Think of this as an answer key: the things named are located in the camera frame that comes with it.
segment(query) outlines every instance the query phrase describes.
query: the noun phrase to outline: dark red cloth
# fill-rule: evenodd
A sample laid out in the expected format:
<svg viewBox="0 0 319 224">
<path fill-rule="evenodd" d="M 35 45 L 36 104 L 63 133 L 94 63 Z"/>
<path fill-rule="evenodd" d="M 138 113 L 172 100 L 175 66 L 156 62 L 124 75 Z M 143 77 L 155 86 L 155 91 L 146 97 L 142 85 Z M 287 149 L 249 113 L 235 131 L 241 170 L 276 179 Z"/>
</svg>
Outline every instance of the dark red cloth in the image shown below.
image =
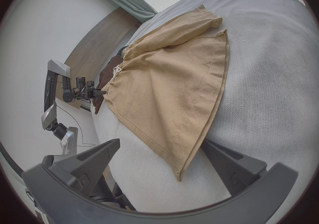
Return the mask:
<svg viewBox="0 0 319 224">
<path fill-rule="evenodd" d="M 112 79 L 113 68 L 122 62 L 123 62 L 123 59 L 120 55 L 116 55 L 115 57 L 111 58 L 110 62 L 107 64 L 107 66 L 100 73 L 99 84 L 97 86 L 98 90 L 102 89 L 110 81 L 110 79 Z M 95 114 L 98 113 L 103 101 L 104 101 L 104 97 L 93 99 L 93 106 L 95 107 Z"/>
</svg>

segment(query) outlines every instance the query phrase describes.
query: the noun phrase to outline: black cable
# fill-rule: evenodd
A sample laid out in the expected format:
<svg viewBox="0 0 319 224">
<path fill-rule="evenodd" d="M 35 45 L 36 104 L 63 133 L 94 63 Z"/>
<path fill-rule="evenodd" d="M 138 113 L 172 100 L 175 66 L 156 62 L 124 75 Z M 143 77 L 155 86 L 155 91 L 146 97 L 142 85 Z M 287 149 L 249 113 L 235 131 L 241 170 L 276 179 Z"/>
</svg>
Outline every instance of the black cable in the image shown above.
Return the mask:
<svg viewBox="0 0 319 224">
<path fill-rule="evenodd" d="M 92 144 L 92 143 L 83 143 L 83 133 L 82 133 L 82 129 L 81 129 L 81 126 L 80 126 L 80 124 L 77 122 L 77 120 L 71 115 L 71 114 L 69 114 L 74 120 L 75 120 L 75 122 L 78 124 L 78 126 L 79 126 L 79 128 L 80 128 L 80 130 L 81 130 L 81 135 L 82 135 L 82 144 L 88 144 L 88 145 L 90 145 L 90 146 L 83 146 L 83 145 L 77 145 L 78 147 L 92 147 L 92 146 L 95 146 L 95 144 Z"/>
</svg>

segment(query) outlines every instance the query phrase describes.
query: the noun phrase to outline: drawstring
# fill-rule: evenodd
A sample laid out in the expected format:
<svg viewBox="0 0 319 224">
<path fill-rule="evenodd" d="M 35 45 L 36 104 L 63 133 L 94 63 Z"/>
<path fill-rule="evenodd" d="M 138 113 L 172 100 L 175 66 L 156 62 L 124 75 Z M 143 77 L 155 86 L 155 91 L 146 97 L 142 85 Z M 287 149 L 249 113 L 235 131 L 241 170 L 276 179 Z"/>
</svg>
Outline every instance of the drawstring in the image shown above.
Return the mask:
<svg viewBox="0 0 319 224">
<path fill-rule="evenodd" d="M 112 84 L 112 81 L 115 79 L 115 76 L 122 71 L 122 68 L 117 65 L 116 67 L 113 68 L 113 78 L 110 81 L 110 84 Z"/>
</svg>

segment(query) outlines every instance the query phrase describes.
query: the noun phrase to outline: wooden headboard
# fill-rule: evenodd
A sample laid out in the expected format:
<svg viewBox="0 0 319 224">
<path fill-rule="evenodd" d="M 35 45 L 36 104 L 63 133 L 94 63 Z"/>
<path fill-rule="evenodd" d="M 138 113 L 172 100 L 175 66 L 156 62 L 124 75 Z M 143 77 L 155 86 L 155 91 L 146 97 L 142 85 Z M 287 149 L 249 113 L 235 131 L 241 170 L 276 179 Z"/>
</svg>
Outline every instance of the wooden headboard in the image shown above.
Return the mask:
<svg viewBox="0 0 319 224">
<path fill-rule="evenodd" d="M 114 47 L 137 23 L 138 20 L 128 12 L 117 8 L 93 27 L 64 62 L 71 67 L 72 87 L 76 86 L 76 77 L 85 77 L 86 81 L 93 81 Z M 63 100 L 63 90 L 59 86 L 60 83 L 56 88 L 56 97 Z M 81 103 L 82 101 L 76 100 L 69 104 L 79 109 Z"/>
</svg>

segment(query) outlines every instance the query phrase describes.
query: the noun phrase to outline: bed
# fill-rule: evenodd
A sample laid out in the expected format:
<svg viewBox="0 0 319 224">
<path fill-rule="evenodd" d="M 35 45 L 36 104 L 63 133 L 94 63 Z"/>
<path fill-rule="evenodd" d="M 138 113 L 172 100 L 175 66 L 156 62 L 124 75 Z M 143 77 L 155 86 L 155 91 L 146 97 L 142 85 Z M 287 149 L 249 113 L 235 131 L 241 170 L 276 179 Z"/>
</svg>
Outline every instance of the bed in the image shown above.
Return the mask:
<svg viewBox="0 0 319 224">
<path fill-rule="evenodd" d="M 279 220 L 305 190 L 319 163 L 319 32 L 298 0 L 181 0 L 143 23 L 128 44 L 203 4 L 223 18 L 230 53 L 225 91 L 206 138 L 267 163 L 297 170 Z M 140 212 L 186 211 L 230 194 L 200 149 L 181 182 L 170 166 L 121 124 L 103 102 L 91 106 L 100 143 L 120 138 L 109 166 Z"/>
</svg>

